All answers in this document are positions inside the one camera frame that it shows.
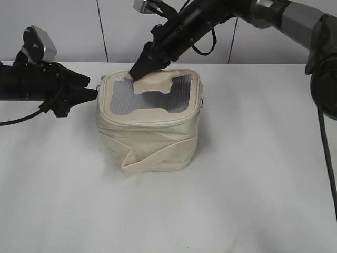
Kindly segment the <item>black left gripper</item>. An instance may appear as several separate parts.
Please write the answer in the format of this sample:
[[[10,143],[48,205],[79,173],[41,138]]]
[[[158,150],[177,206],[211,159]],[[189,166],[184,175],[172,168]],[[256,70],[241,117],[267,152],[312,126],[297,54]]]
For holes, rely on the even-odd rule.
[[[14,83],[10,85],[12,101],[42,101],[52,105],[56,117],[67,117],[70,109],[96,100],[98,91],[79,88],[62,94],[66,83],[88,87],[91,78],[59,63],[42,65],[13,64]]]

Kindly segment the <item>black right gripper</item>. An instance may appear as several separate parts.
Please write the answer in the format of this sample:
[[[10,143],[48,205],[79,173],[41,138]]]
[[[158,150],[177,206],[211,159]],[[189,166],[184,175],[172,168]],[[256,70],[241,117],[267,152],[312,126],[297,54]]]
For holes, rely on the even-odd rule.
[[[134,80],[167,68],[170,61],[177,61],[190,48],[201,56],[208,56],[217,44],[214,27],[224,20],[223,1],[192,1],[179,12],[163,1],[151,2],[162,11],[167,22],[151,30],[153,42],[144,45],[138,60],[129,70]],[[202,52],[195,43],[208,32],[212,33],[212,47],[208,52]]]

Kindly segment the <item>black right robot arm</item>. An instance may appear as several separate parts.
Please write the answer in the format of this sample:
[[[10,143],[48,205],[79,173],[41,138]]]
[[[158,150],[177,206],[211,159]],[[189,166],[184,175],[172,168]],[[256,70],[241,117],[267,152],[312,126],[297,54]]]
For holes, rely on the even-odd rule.
[[[336,17],[293,1],[187,1],[177,11],[163,1],[135,1],[141,14],[166,18],[152,28],[130,70],[139,80],[167,68],[217,25],[238,17],[259,29],[273,27],[309,51],[305,73],[312,77],[311,95],[320,110],[336,118]]]

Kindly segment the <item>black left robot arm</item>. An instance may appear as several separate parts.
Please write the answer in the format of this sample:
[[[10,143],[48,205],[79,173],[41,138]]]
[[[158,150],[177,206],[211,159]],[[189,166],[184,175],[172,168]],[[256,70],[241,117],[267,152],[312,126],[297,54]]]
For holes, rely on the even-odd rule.
[[[72,107],[96,100],[98,90],[88,88],[90,80],[56,62],[1,65],[1,100],[41,101],[40,111],[65,118]]]

